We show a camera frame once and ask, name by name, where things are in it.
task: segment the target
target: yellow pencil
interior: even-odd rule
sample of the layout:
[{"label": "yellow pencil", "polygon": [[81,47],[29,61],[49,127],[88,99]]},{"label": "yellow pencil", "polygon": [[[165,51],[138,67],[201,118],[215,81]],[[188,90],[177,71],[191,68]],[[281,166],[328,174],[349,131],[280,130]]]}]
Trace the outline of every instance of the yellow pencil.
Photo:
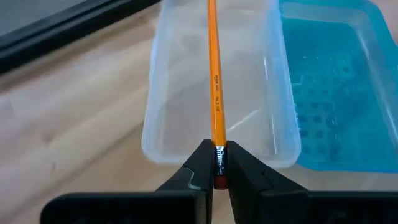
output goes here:
[{"label": "yellow pencil", "polygon": [[226,131],[223,84],[221,81],[220,47],[218,45],[217,4],[208,0],[208,39],[210,64],[211,138],[216,146],[215,188],[226,189]]}]

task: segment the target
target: clear plastic container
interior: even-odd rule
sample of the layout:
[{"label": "clear plastic container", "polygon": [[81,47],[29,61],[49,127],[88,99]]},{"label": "clear plastic container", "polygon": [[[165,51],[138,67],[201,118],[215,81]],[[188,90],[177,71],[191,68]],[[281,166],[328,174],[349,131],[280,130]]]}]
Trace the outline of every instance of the clear plastic container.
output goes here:
[{"label": "clear plastic container", "polygon": [[367,0],[281,0],[302,138],[315,170],[398,172],[398,48]]},{"label": "clear plastic container", "polygon": [[[150,71],[142,150],[181,163],[210,138],[207,5],[164,0]],[[272,167],[300,154],[278,0],[219,0],[228,140]]]}]

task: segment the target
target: blue plastic tray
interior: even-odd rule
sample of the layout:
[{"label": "blue plastic tray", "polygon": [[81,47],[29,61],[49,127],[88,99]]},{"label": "blue plastic tray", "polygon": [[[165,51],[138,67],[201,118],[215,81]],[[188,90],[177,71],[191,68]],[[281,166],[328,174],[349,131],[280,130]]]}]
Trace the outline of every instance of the blue plastic tray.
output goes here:
[{"label": "blue plastic tray", "polygon": [[398,51],[377,6],[281,0],[302,139],[315,170],[398,172]]}]

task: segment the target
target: pencil eraser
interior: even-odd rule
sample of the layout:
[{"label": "pencil eraser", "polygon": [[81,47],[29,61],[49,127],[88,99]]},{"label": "pencil eraser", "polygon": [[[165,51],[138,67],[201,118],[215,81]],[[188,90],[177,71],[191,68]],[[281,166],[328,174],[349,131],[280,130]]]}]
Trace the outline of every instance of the pencil eraser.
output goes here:
[{"label": "pencil eraser", "polygon": [[226,175],[214,177],[214,188],[217,190],[225,190],[228,188],[228,182],[226,179]]}]

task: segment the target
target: wooden surface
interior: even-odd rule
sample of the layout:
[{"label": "wooden surface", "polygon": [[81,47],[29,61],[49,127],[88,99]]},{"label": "wooden surface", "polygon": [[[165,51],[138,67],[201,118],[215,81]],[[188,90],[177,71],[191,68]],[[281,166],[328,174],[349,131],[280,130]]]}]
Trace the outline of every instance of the wooden surface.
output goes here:
[{"label": "wooden surface", "polygon": [[[378,0],[377,3],[394,40],[398,42],[398,23],[395,22],[398,17],[394,13],[398,11],[398,2]],[[67,192],[154,190],[178,169],[175,166],[154,164],[141,151],[150,50],[158,15],[159,5],[153,6],[25,65],[0,80],[0,94],[8,97],[3,97],[5,100],[2,100],[0,95],[0,124],[5,123],[3,117],[23,116],[27,105],[34,108],[32,110],[37,111],[37,114],[46,111],[56,115],[53,117],[64,118],[55,120],[51,119],[52,116],[34,117],[43,125],[28,126],[29,133],[40,133],[40,140],[34,138],[31,141],[33,137],[29,135],[26,137],[27,144],[37,145],[38,151],[34,154],[40,152],[45,158],[35,160],[31,156],[33,152],[22,150],[7,154],[6,158],[10,161],[23,158],[23,162],[0,163],[0,223],[38,223],[44,204],[54,196]],[[110,79],[114,74],[117,79]],[[76,77],[83,77],[84,81],[76,83]],[[73,85],[73,90],[77,93],[63,90],[64,85]],[[52,99],[57,94],[62,96],[61,102]],[[88,97],[92,102],[88,104],[85,97],[74,98],[79,94],[96,98]],[[24,101],[26,95],[32,100]],[[97,98],[102,100],[93,103],[93,99]],[[56,110],[46,109],[49,106],[42,106],[41,101],[51,101],[48,105]],[[80,115],[72,116],[73,111],[78,111]],[[128,134],[113,133],[112,125],[118,125],[119,129]],[[84,133],[87,132],[96,134],[85,136]],[[105,143],[94,143],[112,135],[121,138],[113,142],[111,147],[102,147]],[[67,150],[64,154],[50,155],[43,150],[53,148]],[[35,180],[39,176],[35,175],[37,170],[30,170],[25,164],[32,164],[39,171],[49,170],[48,177]],[[11,170],[13,175],[7,175],[2,169]],[[398,189],[397,181],[391,182],[396,179],[393,175],[326,174],[298,166],[293,170],[294,172],[282,170],[281,173],[314,189]],[[16,175],[21,175],[21,178],[16,179]],[[215,192],[213,203],[214,223],[233,223],[228,192]]]}]

